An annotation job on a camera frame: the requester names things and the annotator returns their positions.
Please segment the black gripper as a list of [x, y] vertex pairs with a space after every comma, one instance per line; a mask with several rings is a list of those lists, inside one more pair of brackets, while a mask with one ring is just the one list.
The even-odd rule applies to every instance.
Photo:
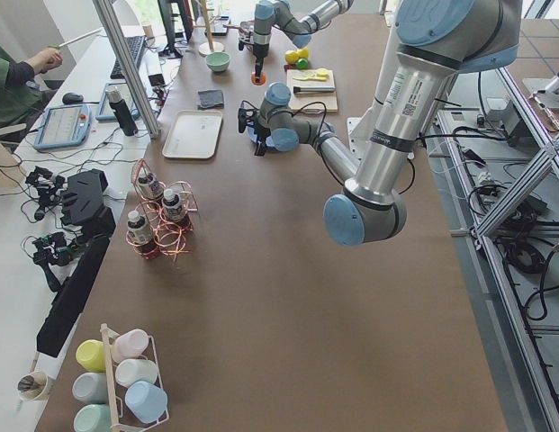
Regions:
[[269, 31], [239, 30], [239, 51], [250, 49], [256, 57], [255, 79], [263, 74], [264, 59], [269, 52]]
[[239, 134], [245, 133], [247, 126], [255, 129], [257, 140], [255, 147], [256, 156], [266, 154], [266, 137], [269, 136], [269, 129], [262, 125], [258, 119], [259, 109], [249, 101], [242, 101], [238, 109], [238, 130]]

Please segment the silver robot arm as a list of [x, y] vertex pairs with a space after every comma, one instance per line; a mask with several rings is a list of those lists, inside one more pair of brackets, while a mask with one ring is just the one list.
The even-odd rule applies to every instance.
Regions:
[[398, 234], [406, 208], [394, 185], [408, 155], [436, 113], [435, 100], [453, 76], [501, 68], [518, 54], [519, 1], [402, 1], [396, 9], [373, 106], [371, 134], [355, 157], [324, 121], [290, 109], [291, 90], [270, 85], [258, 107], [241, 107], [241, 130], [251, 128], [257, 153], [313, 146], [342, 191], [325, 203], [323, 218], [339, 244], [355, 246]]
[[261, 86], [265, 83], [263, 66], [269, 52], [272, 29], [283, 32], [298, 49], [305, 48], [313, 33], [330, 24], [331, 20], [346, 13], [353, 0], [331, 0], [320, 4], [303, 18], [295, 17], [288, 1], [258, 1], [256, 3], [252, 32], [248, 41], [256, 58], [252, 83]]

